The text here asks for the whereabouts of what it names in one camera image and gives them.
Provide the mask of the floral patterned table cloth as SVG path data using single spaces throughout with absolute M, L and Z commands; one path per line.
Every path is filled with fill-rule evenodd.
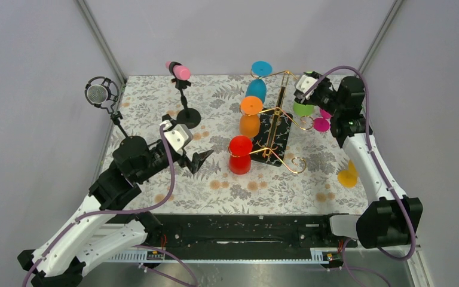
M 209 214 L 360 214 L 367 205 L 361 184 L 352 188 L 338 182 L 348 157 L 329 132 L 303 131 L 293 126 L 286 147 L 307 169 L 293 174 L 285 167 L 254 162 L 244 175 L 228 167 L 230 140 L 239 134 L 240 102 L 252 80 L 249 75 L 194 75 L 185 91 L 189 106 L 201 114 L 192 130 L 188 154 L 212 149 L 196 174 L 177 167 L 176 180 L 164 170 L 141 186 L 129 209 L 159 204 L 159 213 Z

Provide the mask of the green plastic wine glass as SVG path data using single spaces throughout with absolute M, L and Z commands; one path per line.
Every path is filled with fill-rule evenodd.
M 303 105 L 298 102 L 293 103 L 293 111 L 299 117 L 310 116 L 315 111 L 314 105 Z

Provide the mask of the magenta plastic wine glass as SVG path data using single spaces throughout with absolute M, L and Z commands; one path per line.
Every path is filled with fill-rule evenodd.
M 320 117 L 314 119 L 313 128 L 318 132 L 326 132 L 331 128 L 331 114 L 320 109 Z

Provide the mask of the red plastic wine glass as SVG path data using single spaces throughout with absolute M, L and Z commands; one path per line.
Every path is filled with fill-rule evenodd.
M 246 136 L 236 136 L 231 139 L 228 152 L 229 157 L 229 169 L 236 175 L 246 174 L 251 167 L 250 152 L 252 151 L 253 143 Z

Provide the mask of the orange plastic wine glass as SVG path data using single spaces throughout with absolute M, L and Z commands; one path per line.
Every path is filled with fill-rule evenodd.
M 246 96 L 240 104 L 242 116 L 239 129 L 243 136 L 254 138 L 260 129 L 259 113 L 263 109 L 263 103 L 256 96 Z

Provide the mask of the blue plastic wine glass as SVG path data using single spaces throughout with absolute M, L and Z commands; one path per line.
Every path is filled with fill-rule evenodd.
M 263 78 L 270 76 L 273 68 L 268 62 L 260 60 L 252 64 L 250 71 L 254 76 L 254 79 L 247 86 L 245 96 L 255 96 L 264 103 L 267 94 L 267 87 Z

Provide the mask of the yellow plastic wine glass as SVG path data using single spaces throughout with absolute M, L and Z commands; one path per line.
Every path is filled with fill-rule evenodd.
M 358 178 L 359 173 L 351 160 L 348 161 L 347 167 L 338 174 L 339 183 L 347 188 L 355 187 L 358 183 Z

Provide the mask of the grey studio microphone on stand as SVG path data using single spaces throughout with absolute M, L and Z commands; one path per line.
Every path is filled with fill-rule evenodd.
M 120 91 L 114 81 L 104 76 L 94 77 L 85 85 L 84 96 L 91 106 L 105 110 L 114 126 L 118 127 L 125 138 L 128 138 L 128 133 L 121 125 L 123 115 L 117 110 Z

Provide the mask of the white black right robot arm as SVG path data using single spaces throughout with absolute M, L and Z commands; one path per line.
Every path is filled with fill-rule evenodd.
M 365 81 L 346 76 L 334 89 L 327 76 L 305 72 L 295 89 L 296 103 L 318 106 L 331 115 L 331 134 L 356 168 L 369 202 L 361 215 L 332 215 L 330 224 L 319 230 L 320 241 L 334 246 L 342 237 L 349 237 L 364 248 L 415 246 L 423 205 L 419 198 L 406 194 L 382 162 L 362 113 L 368 93 Z

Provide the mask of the pink microphone on black stand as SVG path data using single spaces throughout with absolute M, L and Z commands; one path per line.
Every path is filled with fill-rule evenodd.
M 196 109 L 188 107 L 188 101 L 184 94 L 184 90 L 191 86 L 189 81 L 191 71 L 183 64 L 175 61 L 166 62 L 166 68 L 173 75 L 171 82 L 175 84 L 175 88 L 180 93 L 180 101 L 183 107 L 183 110 L 178 112 L 176 121 L 185 124 L 189 129 L 193 129 L 200 124 L 201 115 Z

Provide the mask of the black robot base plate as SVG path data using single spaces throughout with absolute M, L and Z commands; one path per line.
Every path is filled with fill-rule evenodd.
M 155 214 L 145 245 L 182 260 L 310 259 L 311 249 L 338 251 L 329 215 Z

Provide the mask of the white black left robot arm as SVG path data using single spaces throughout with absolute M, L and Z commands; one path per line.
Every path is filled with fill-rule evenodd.
M 147 143 L 140 136 L 125 136 L 113 160 L 88 190 L 63 227 L 40 248 L 18 255 L 26 271 L 23 286 L 77 286 L 92 269 L 113 255 L 140 245 L 164 247 L 163 224 L 152 207 L 129 210 L 140 186 L 164 169 L 175 176 L 175 166 L 196 173 L 211 151 L 187 156 L 193 135 L 186 125 L 165 115 L 160 138 Z

